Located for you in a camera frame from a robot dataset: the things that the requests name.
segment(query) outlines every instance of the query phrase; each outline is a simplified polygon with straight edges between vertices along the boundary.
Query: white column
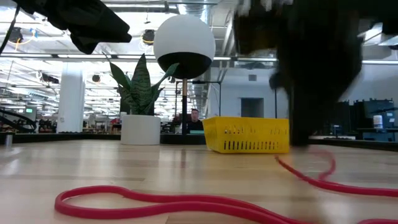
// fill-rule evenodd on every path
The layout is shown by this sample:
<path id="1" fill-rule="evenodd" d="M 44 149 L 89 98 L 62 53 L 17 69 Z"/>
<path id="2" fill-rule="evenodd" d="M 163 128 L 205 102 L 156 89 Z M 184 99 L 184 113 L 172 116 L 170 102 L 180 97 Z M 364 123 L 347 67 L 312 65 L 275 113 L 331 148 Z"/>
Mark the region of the white column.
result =
<path id="1" fill-rule="evenodd" d="M 81 132 L 86 79 L 81 63 L 63 63 L 57 132 Z"/>

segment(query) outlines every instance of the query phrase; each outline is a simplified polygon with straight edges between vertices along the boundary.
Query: lamp pole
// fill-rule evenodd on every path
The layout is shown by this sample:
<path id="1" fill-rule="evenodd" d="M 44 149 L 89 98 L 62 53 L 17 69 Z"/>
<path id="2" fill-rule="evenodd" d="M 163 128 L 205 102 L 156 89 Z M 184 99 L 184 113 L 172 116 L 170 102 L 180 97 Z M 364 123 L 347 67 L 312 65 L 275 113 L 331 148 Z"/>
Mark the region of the lamp pole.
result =
<path id="1" fill-rule="evenodd" d="M 188 95 L 188 80 L 182 80 L 182 135 L 187 135 L 187 95 Z"/>

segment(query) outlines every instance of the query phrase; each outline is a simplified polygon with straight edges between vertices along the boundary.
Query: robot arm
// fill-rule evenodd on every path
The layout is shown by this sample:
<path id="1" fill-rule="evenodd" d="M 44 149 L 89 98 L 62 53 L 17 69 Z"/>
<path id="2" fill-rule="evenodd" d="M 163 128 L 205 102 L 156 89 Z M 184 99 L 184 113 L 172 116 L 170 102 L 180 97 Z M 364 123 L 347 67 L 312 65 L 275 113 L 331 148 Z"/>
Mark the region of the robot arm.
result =
<path id="1" fill-rule="evenodd" d="M 361 71 L 360 18 L 391 24 L 398 19 L 394 0 L 260 0 L 240 2 L 234 14 L 239 54 L 276 49 L 279 64 L 273 89 L 289 97 L 290 143 L 306 146 L 334 104 Z M 398 26 L 384 30 L 397 34 Z"/>
<path id="2" fill-rule="evenodd" d="M 100 0 L 13 0 L 25 12 L 46 16 L 60 30 L 69 30 L 72 42 L 93 53 L 100 42 L 128 43 L 130 27 Z"/>

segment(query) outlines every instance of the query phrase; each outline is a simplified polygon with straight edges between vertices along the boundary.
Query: yellow basket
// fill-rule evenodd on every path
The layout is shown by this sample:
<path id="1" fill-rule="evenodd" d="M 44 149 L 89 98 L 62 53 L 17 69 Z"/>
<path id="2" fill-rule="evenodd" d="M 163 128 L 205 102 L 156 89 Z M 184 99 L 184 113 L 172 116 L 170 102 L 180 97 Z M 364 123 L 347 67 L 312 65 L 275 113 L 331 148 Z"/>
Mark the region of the yellow basket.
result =
<path id="1" fill-rule="evenodd" d="M 289 120 L 214 117 L 203 120 L 206 145 L 220 153 L 288 153 Z"/>

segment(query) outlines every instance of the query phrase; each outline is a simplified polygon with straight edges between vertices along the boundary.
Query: plant leaf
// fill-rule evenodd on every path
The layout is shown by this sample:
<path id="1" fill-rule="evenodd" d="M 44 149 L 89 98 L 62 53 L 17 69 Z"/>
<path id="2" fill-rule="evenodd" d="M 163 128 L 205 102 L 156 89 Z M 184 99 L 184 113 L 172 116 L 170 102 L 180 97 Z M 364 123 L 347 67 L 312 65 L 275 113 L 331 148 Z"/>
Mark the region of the plant leaf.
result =
<path id="1" fill-rule="evenodd" d="M 128 76 L 128 75 L 126 75 L 126 74 L 124 74 L 124 77 L 126 77 L 126 80 L 127 80 L 127 82 L 128 82 L 128 83 L 129 83 L 129 85 L 131 86 L 131 80 L 130 80 L 129 76 Z"/>
<path id="2" fill-rule="evenodd" d="M 162 79 L 160 79 L 159 82 L 157 82 L 154 86 L 151 87 L 151 88 L 152 88 L 152 96 L 155 95 L 155 94 L 157 93 L 157 89 L 159 89 L 160 84 L 162 84 L 162 82 L 163 82 L 166 78 L 171 77 L 171 76 L 175 73 L 175 71 L 176 71 L 176 69 L 177 69 L 177 67 L 178 67 L 179 65 L 180 65 L 179 63 L 172 64 L 172 65 L 167 69 L 167 71 L 166 71 L 166 73 L 164 74 L 164 76 L 162 77 Z"/>
<path id="3" fill-rule="evenodd" d="M 158 97 L 159 97 L 159 95 L 160 95 L 160 92 L 162 92 L 163 89 L 164 89 L 164 88 L 158 89 L 157 92 L 156 92 L 154 95 L 152 95 L 152 100 L 150 101 L 149 105 L 148 105 L 148 106 L 145 108 L 145 110 L 143 111 L 144 114 L 148 114 L 148 112 L 149 112 L 151 106 L 152 106 L 152 105 L 155 103 L 155 101 L 158 99 Z"/>
<path id="4" fill-rule="evenodd" d="M 138 60 L 134 75 L 131 78 L 131 95 L 138 105 L 138 112 L 144 111 L 152 99 L 150 76 L 145 54 Z"/>
<path id="5" fill-rule="evenodd" d="M 123 88 L 121 85 L 119 85 L 119 94 L 121 97 L 121 100 L 123 100 L 125 103 L 127 103 L 130 106 L 131 113 L 132 114 L 137 114 L 137 103 L 133 100 L 131 93 L 128 89 Z"/>
<path id="6" fill-rule="evenodd" d="M 112 63 L 111 61 L 109 61 L 109 59 L 107 58 L 109 65 L 111 67 L 111 73 L 112 73 L 112 77 L 115 79 L 115 81 L 121 85 L 122 87 L 130 90 L 131 88 L 131 82 L 130 80 L 126 79 L 126 76 L 124 74 L 124 72 L 118 67 L 116 66 L 114 63 Z"/>

